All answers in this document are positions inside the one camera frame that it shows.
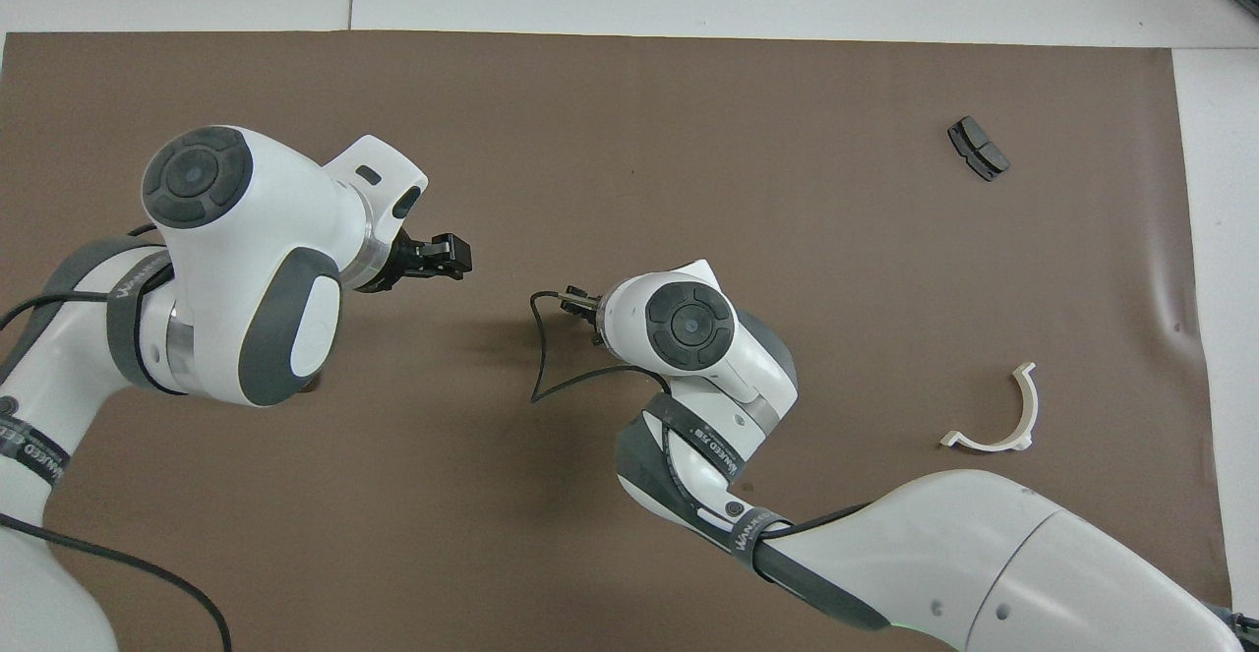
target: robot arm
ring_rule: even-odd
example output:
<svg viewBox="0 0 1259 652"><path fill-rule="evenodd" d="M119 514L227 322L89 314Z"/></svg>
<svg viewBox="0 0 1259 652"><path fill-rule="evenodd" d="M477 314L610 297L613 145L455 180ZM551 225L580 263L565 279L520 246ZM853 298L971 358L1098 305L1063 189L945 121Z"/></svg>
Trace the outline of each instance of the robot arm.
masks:
<svg viewBox="0 0 1259 652"><path fill-rule="evenodd" d="M419 254L428 245L402 232L427 186L410 160L370 136L324 167L247 128L176 137L145 172L145 209L175 282L152 295L138 366L171 391L283 402L324 365L342 287L388 289L426 267L453 278L471 271L454 235L446 252Z"/></svg>
<svg viewBox="0 0 1259 652"><path fill-rule="evenodd" d="M798 389L777 335L729 303L706 262L565 298L594 312L618 357L674 378L617 437L630 496L827 615L976 652L1240 649L1137 554L991 473L935 473L799 526L744 502L729 485Z"/></svg>
<svg viewBox="0 0 1259 652"><path fill-rule="evenodd" d="M402 230L427 185L370 136L324 167L247 128L198 128L166 145L142 189L166 245L117 238L78 249L45 293L94 302L37 307L0 364L0 514L38 531L113 391L278 404L324 366L342 289L472 271L453 234L418 243ZM0 628L6 649L116 649L99 607L44 541L5 527Z"/></svg>

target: wire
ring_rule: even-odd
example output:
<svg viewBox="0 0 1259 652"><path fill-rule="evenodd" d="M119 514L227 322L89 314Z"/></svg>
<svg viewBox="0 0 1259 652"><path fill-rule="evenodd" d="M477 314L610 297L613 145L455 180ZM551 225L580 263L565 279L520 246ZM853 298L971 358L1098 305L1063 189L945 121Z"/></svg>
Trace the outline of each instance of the wire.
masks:
<svg viewBox="0 0 1259 652"><path fill-rule="evenodd" d="M40 306L47 306L47 303L63 303L67 301L83 301L87 303L104 303L110 297L108 293L93 293L86 289L68 289L65 293L43 293L35 295L34 298L26 298L21 303L18 303L9 312L5 312L4 317L0 317L0 330L6 329L14 318L20 316L23 312L30 308L37 308Z"/></svg>
<svg viewBox="0 0 1259 652"><path fill-rule="evenodd" d="M92 554L93 556L101 556L103 559L110 559L111 561L117 561L126 564L141 571L152 574L166 583L175 585L184 593L191 595L201 607L214 618L214 624L219 628L219 639L223 641L223 652L232 652L232 633L228 632L228 622L224 619L223 613L210 599L209 595L201 592L191 583L188 583L183 578L167 571L166 569L159 566L157 564L149 563L144 559L132 556L131 554L123 554L122 551L116 551L113 549L107 549L97 544L91 544L89 541L83 541L81 539L74 539L72 536L65 536L64 534L57 534L55 531L47 530L42 526L35 526L26 524L21 520L15 520L9 515L0 514L0 525L6 526L14 531L20 531L21 534L35 536L37 539L43 539L50 544L58 544L65 546L67 549L76 549L76 551L82 551L84 554Z"/></svg>
<svg viewBox="0 0 1259 652"><path fill-rule="evenodd" d="M767 531L767 532L764 532L764 534L760 535L760 539L778 539L778 536L791 536L793 534L799 534L801 531L808 531L808 530L811 530L813 527L820 527L822 525L828 525L828 524L838 521L838 520L841 520L841 519L844 519L844 517L846 517L849 515L855 515L855 514L860 512L867 505L869 505L869 502L864 502L861 505L849 505L847 507L845 507L845 509L842 509L842 510L840 510L837 512L831 512L830 515L822 515L821 517L815 517L812 520L808 520L807 522L801 522L798 525L791 525L791 526L787 526L787 527L776 529L773 531Z"/></svg>
<svg viewBox="0 0 1259 652"><path fill-rule="evenodd" d="M575 375L573 379L568 381L564 381L562 384L555 384L555 386L549 388L546 391L539 393L540 388L543 386L543 378L544 375L546 375L546 326L543 325L543 316L538 311L539 298L560 298L560 295L554 292L553 289L540 289L538 293L530 295L529 297L529 310L534 312L534 323L538 325L538 342L541 346L541 355L539 356L538 360L538 381L534 383L534 391L529 395L530 404L536 404L541 402L544 398L548 398L556 391L562 391L569 386L573 386L573 384L580 384L588 379L594 379L598 375L607 375L612 373L638 373L648 375L651 379L656 380L656 384L660 384L661 391L665 391L666 394L672 394L672 390L669 388L669 383L665 381L665 378L653 371L642 369L642 366L635 366L635 365L603 366L603 369L601 370L593 370L585 374Z"/></svg>
<svg viewBox="0 0 1259 652"><path fill-rule="evenodd" d="M18 303L13 308L10 308L9 312L5 312L4 317L0 317L0 330L4 330L5 326L9 326L10 321L20 316L23 312L29 311L30 308L48 306L49 303L63 303L68 301L104 303L108 298L110 298L108 293L94 293L94 292L87 292L86 289L68 289L68 292L64 293L35 295L34 298L26 298L26 301ZM122 551L116 551L113 549L107 549L97 544L91 544L89 541L83 541L81 539L74 539L64 534L58 534L55 531L47 530L45 527L42 526L26 524L21 520L10 517L9 515L5 515L3 512L0 512L0 526L9 527L14 531L19 531L28 536L35 536L37 539L43 539L44 541L49 541L50 544L58 544L60 546L65 546L67 549L76 549L77 551L82 551L84 554L91 554L93 556L101 556L103 559L110 559L112 561L126 564L135 569L140 569L141 571L152 574L165 580L166 583L175 585L184 593L191 595L198 603L201 603L201 607L205 608L205 610L210 614L212 618L214 618L214 624L219 628L219 638L223 641L223 652L232 652L232 634L228 632L228 623L224 619L223 613L219 612L219 608L209 598L209 595L203 593L201 589L196 588L191 583L167 571L166 569L159 566L157 564L145 561L144 559L132 556L130 554L123 554Z"/></svg>

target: gray joint cap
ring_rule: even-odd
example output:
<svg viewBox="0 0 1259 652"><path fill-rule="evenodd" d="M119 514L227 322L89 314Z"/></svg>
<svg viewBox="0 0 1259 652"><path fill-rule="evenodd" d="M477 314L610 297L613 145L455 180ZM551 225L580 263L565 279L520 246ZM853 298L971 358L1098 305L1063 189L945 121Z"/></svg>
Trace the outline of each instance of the gray joint cap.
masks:
<svg viewBox="0 0 1259 652"><path fill-rule="evenodd" d="M244 136L208 125L167 142L145 171L145 209L154 222L191 229L222 218L244 195L253 155Z"/></svg>
<svg viewBox="0 0 1259 652"><path fill-rule="evenodd" d="M703 370L734 341L735 317L723 295L697 281L662 286L647 301L651 346L670 365Z"/></svg>

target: brown mat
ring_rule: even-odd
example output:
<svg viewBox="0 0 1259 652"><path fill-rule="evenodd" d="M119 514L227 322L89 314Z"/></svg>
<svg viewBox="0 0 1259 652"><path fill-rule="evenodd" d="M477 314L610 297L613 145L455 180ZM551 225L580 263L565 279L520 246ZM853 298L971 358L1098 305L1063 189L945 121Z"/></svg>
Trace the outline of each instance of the brown mat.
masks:
<svg viewBox="0 0 1259 652"><path fill-rule="evenodd" d="M997 181L949 146L962 115L1011 159ZM1166 50L14 34L0 123L4 303L144 223L150 155L203 123L319 162L376 133L431 177L412 234L473 245L462 283L350 295L313 395L131 390L84 439L49 526L196 582L240 649L943 649L845 628L624 496L613 437L645 379L528 405L529 293L701 257L799 369L747 498L805 520L990 469L1228 602ZM611 363L548 311L551 383ZM1006 436L1029 360L1030 451L935 444ZM62 559L123 649L215 648L165 584Z"/></svg>

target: white plastic housing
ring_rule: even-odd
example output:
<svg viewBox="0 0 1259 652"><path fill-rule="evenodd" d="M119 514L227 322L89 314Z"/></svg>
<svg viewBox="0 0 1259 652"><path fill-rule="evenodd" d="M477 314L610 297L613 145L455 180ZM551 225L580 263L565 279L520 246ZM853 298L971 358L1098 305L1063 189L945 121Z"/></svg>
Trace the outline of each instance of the white plastic housing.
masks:
<svg viewBox="0 0 1259 652"><path fill-rule="evenodd" d="M108 292L156 245L127 249L94 267L74 288ZM63 303L40 339L5 379L18 418L73 453L103 402L130 385L104 340L103 303ZM52 487L11 458L0 458L0 512L43 525ZM0 527L0 649L113 652L101 607L57 563L43 541Z"/></svg>
<svg viewBox="0 0 1259 652"><path fill-rule="evenodd" d="M186 363L172 373L150 360L152 351L144 354L164 386L254 405L240 384L242 370L257 374L248 357L243 361L243 346L281 263L293 249L313 249L331 258L339 273L336 281L315 281L300 316L281 316L300 320L288 363L292 375L305 378L319 371L332 345L340 282L355 288L375 278L428 177L373 136L320 167L261 132L229 128L242 133L253 164L240 199L200 227L157 222L175 267L174 310L193 329L191 356L171 355ZM268 318L263 329L279 321ZM160 337L160 329L149 332Z"/></svg>
<svg viewBox="0 0 1259 652"><path fill-rule="evenodd" d="M700 375L715 384L740 404L752 404L764 398L773 410L782 415L796 403L796 386L778 361L735 321L734 337L725 356L704 370L682 370L670 365L656 354L647 334L647 302L657 289L670 283L697 281L711 286L718 293L721 287L709 263L700 259L671 272L650 272L617 284L599 306L599 332L608 349L621 360L662 375ZM733 303L725 298L730 312Z"/></svg>
<svg viewBox="0 0 1259 652"><path fill-rule="evenodd" d="M1002 571L967 652L1238 652L1238 638L1162 571L1060 511Z"/></svg>
<svg viewBox="0 0 1259 652"><path fill-rule="evenodd" d="M194 330L204 394L249 404L238 364L246 331L279 263L312 248L345 268L364 242L364 203L305 155L261 132L240 132L253 157L243 196L223 216L191 229L157 223L175 267L180 321Z"/></svg>
<svg viewBox="0 0 1259 652"><path fill-rule="evenodd" d="M968 652L1236 652L1200 602L1119 542L993 473L917 478L765 545L894 626Z"/></svg>

